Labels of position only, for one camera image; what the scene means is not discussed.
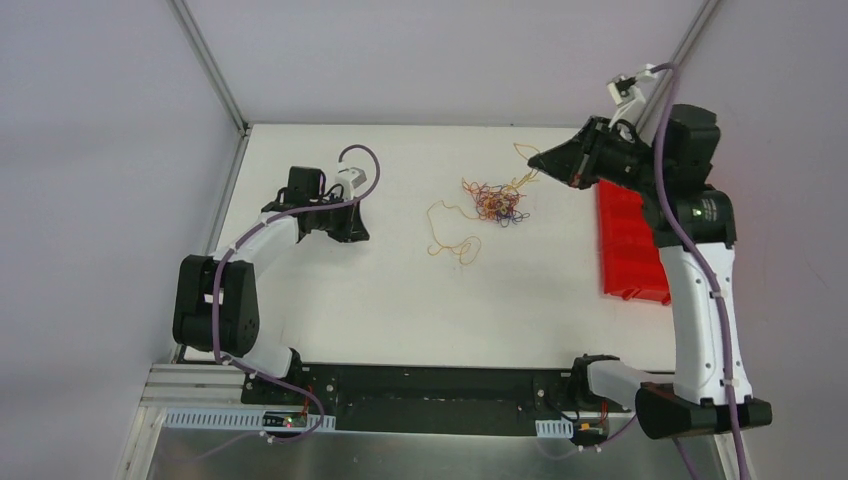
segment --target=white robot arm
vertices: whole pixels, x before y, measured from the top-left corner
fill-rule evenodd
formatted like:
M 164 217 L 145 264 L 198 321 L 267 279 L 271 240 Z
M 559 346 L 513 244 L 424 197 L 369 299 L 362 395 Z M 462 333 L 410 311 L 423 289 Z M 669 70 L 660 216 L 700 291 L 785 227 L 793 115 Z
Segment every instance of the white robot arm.
M 663 149 L 656 152 L 658 158 L 662 154 L 659 160 L 654 158 L 657 145 L 645 143 L 634 126 L 645 105 L 638 83 L 655 79 L 661 68 L 668 67 L 646 65 L 633 76 L 614 78 L 607 86 L 617 106 L 611 119 L 591 117 L 573 139 L 528 161 L 531 168 L 570 187 L 586 189 L 603 179 L 638 192 L 671 288 L 674 374 L 650 374 L 610 355 L 583 356 L 574 362 L 568 396 L 585 407 L 608 398 L 634 410 L 650 438 L 730 431 L 730 407 L 736 407 L 742 428 L 767 425 L 771 405 L 753 397 L 736 335 L 733 207 L 724 193 L 706 183 L 720 137 L 716 116 L 692 105 L 674 105 Z M 662 200 L 668 200 L 676 223 L 715 273 L 719 290 L 666 217 L 655 160 L 661 160 L 665 177 L 667 198 Z M 724 328 L 716 296 L 726 306 Z M 732 352 L 729 365 L 725 346 Z M 728 382 L 734 388 L 727 389 Z M 728 398 L 728 390 L 735 398 Z
M 279 338 L 262 328 L 256 282 L 285 250 L 313 230 L 325 231 L 343 243 L 368 240 L 358 203 L 341 208 L 310 209 L 351 203 L 356 189 L 365 182 L 363 170 L 349 168 L 341 161 L 329 189 L 321 170 L 292 167 L 288 185 L 280 189 L 274 201 L 262 208 L 259 218 L 247 232 L 237 237 L 246 238 L 245 241 L 236 240 L 210 256 L 186 257 L 180 266 L 174 312 L 173 336 L 177 343 L 201 351 L 212 350 L 212 280 L 218 264 L 233 250 L 235 253 L 229 256 L 224 267 L 217 299 L 221 351 L 227 357 L 240 358 L 241 363 L 253 371 L 275 378 L 285 377 L 296 352 L 281 347 Z M 287 212 L 291 212 L 291 216 L 280 218 Z

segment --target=purple cable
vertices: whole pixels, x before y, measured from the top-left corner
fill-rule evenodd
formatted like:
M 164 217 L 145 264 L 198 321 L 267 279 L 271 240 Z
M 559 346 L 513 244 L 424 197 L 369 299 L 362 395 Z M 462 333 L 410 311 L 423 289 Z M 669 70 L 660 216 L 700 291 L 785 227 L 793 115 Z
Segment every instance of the purple cable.
M 272 223 L 274 223 L 274 222 L 276 222 L 280 219 L 290 217 L 292 215 L 297 215 L 297 214 L 300 214 L 300 213 L 317 212 L 317 211 L 323 211 L 323 210 L 334 210 L 334 209 L 337 209 L 337 208 L 349 207 L 351 205 L 355 205 L 355 204 L 361 202 L 367 196 L 371 195 L 371 192 L 374 191 L 374 187 L 376 187 L 377 183 L 379 183 L 379 181 L 380 181 L 380 161 L 377 159 L 377 155 L 374 153 L 374 151 L 371 150 L 370 148 L 366 147 L 365 145 L 350 145 L 349 147 L 346 147 L 344 150 L 342 150 L 342 152 L 339 154 L 339 163 L 341 163 L 344 160 L 344 156 L 347 152 L 354 150 L 354 149 L 365 150 L 369 155 L 371 155 L 371 159 L 374 160 L 374 168 L 375 168 L 374 181 L 371 183 L 371 186 L 368 187 L 368 190 L 366 190 L 365 193 L 363 193 L 362 195 L 360 195 L 356 198 L 348 200 L 346 202 L 334 203 L 332 205 L 315 205 L 315 206 L 311 206 L 311 207 L 293 208 L 291 210 L 288 210 L 288 211 L 285 211 L 285 212 L 282 212 L 282 213 L 278 213 L 277 215 L 269 217 L 267 223 L 259 223 L 259 224 L 254 225 L 253 228 L 251 228 L 250 230 L 245 232 L 244 235 L 242 235 L 238 240 L 236 240 L 235 245 L 234 245 L 235 249 L 233 249 L 233 248 L 227 249 L 226 253 L 224 253 L 224 256 L 218 262 L 218 267 L 215 269 L 215 279 L 214 279 L 214 282 L 212 284 L 212 353 L 215 356 L 215 362 L 220 364 L 220 363 L 223 363 L 225 360 L 228 360 L 228 361 L 232 362 L 232 364 L 235 367 L 237 367 L 239 370 L 242 370 L 243 372 L 245 372 L 247 374 L 255 374 L 257 377 L 259 377 L 259 378 L 261 378 L 265 381 L 271 382 L 271 383 L 279 385 L 279 386 L 281 386 L 285 389 L 291 390 L 293 392 L 296 392 L 296 393 L 299 393 L 299 394 L 305 396 L 310 401 L 312 401 L 315 404 L 315 406 L 318 408 L 318 413 L 320 415 L 320 418 L 318 419 L 318 422 L 315 425 L 309 427 L 308 429 L 304 430 L 303 432 L 301 432 L 300 434 L 298 434 L 294 437 L 288 437 L 288 438 L 269 437 L 269 438 L 272 438 L 272 441 L 274 443 L 291 443 L 291 442 L 295 442 L 295 441 L 298 441 L 298 440 L 303 440 L 304 438 L 313 434 L 315 432 L 315 430 L 317 430 L 318 428 L 320 428 L 324 424 L 324 406 L 321 404 L 321 401 L 318 400 L 318 397 L 316 397 L 312 393 L 310 393 L 310 392 L 308 392 L 308 391 L 306 391 L 306 390 L 304 390 L 300 387 L 294 386 L 290 383 L 286 383 L 286 382 L 284 382 L 284 381 L 282 381 L 278 378 L 272 377 L 271 375 L 256 371 L 256 370 L 248 367 L 247 365 L 241 363 L 240 361 L 236 360 L 235 358 L 231 357 L 231 358 L 224 359 L 221 356 L 221 332 L 219 331 L 221 304 L 219 303 L 219 300 L 218 300 L 220 298 L 220 295 L 221 295 L 221 277 L 223 276 L 223 273 L 224 273 L 224 266 L 226 266 L 226 264 L 230 260 L 230 258 L 236 253 L 236 249 L 238 249 L 239 247 L 244 245 L 248 240 L 250 240 L 254 235 L 256 235 L 258 232 L 260 232 L 266 226 L 268 226 L 268 225 L 270 225 L 270 224 L 272 224 Z
M 244 432 L 241 435 L 237 435 L 237 436 L 227 440 L 226 442 L 218 445 L 217 447 L 210 448 L 209 450 L 201 453 L 200 455 L 194 456 L 194 457 L 173 458 L 173 457 L 167 455 L 164 451 L 161 451 L 161 450 L 159 451 L 158 455 L 161 456 L 163 460 L 165 460 L 166 462 L 170 462 L 170 463 L 193 463 L 193 462 L 203 460 L 206 457 L 211 457 L 212 455 L 215 455 L 216 453 L 220 452 L 221 450 L 224 450 L 225 448 L 228 448 L 229 446 L 234 445 L 234 444 L 244 440 L 247 437 L 257 437 L 258 438 L 259 436 L 257 435 L 256 432 Z
M 632 417 L 630 417 L 630 420 L 628 420 L 627 423 L 624 424 L 623 427 L 618 429 L 617 432 L 613 433 L 608 439 L 599 443 L 597 446 L 598 447 L 605 447 L 605 446 L 609 445 L 610 443 L 615 441 L 617 438 L 619 438 L 625 431 L 627 431 L 627 429 L 629 429 L 631 425 L 635 425 L 635 424 L 636 424 L 636 415 L 633 415 Z M 551 455 L 550 453 L 546 452 L 545 449 L 542 448 L 541 445 L 539 445 L 538 440 L 536 441 L 536 449 L 539 450 L 539 453 L 541 453 L 542 456 L 544 456 L 548 460 L 554 460 L 554 461 L 565 460 L 566 458 L 571 458 L 574 455 L 577 455 L 578 453 L 582 452 L 582 450 L 580 450 L 580 449 L 575 449 L 575 450 L 572 450 L 572 451 L 565 453 L 563 455 Z
M 695 261 L 698 262 L 701 270 L 703 270 L 704 274 L 707 276 L 707 282 L 710 284 L 710 289 L 713 292 L 719 293 L 719 295 L 715 297 L 715 302 L 718 310 L 719 324 L 721 325 L 721 348 L 725 368 L 724 374 L 726 379 L 732 380 L 733 345 L 730 339 L 730 316 L 727 313 L 727 303 L 720 295 L 721 285 L 719 284 L 718 278 L 716 278 L 716 274 L 712 267 L 710 267 L 710 263 L 706 258 L 704 258 L 704 255 L 701 254 L 700 250 L 698 250 L 695 242 L 689 238 L 689 235 L 686 234 L 686 231 L 683 230 L 683 227 L 680 226 L 677 218 L 675 218 L 674 210 L 671 208 L 671 204 L 668 201 L 668 195 L 665 191 L 665 179 L 663 178 L 663 148 L 665 147 L 665 132 L 668 127 L 668 120 L 671 117 L 671 108 L 674 104 L 674 97 L 677 96 L 677 68 L 677 65 L 673 63 L 663 63 L 651 69 L 651 73 L 667 70 L 668 75 L 671 75 L 671 87 L 668 92 L 665 107 L 663 107 L 662 115 L 660 115 L 660 123 L 657 126 L 656 140 L 654 142 L 654 175 L 657 184 L 657 196 L 659 197 L 663 214 L 668 219 L 669 225 L 671 225 L 671 229 L 674 230 L 674 233 L 677 234 L 686 249 L 693 257 L 695 257 Z M 739 478 L 740 480 L 749 480 L 751 475 L 748 471 L 748 463 L 745 461 L 745 445 L 742 443 L 742 431 L 739 428 L 739 412 L 736 406 L 736 390 L 733 388 L 733 384 L 731 382 L 725 382 L 724 388 L 725 396 L 727 397 L 727 405 L 730 408 L 730 430 L 733 433 L 733 443 L 736 447 L 736 461 L 739 464 Z
M 689 452 L 686 451 L 686 448 L 680 443 L 679 438 L 672 438 L 674 441 L 674 446 L 677 447 L 677 451 L 680 452 L 680 458 L 683 459 L 683 463 L 686 465 L 686 470 L 689 470 L 689 476 L 692 477 L 692 480 L 701 480 L 701 475 L 698 474 L 698 470 L 695 469 L 695 462 L 692 461 L 692 457 L 689 456 Z

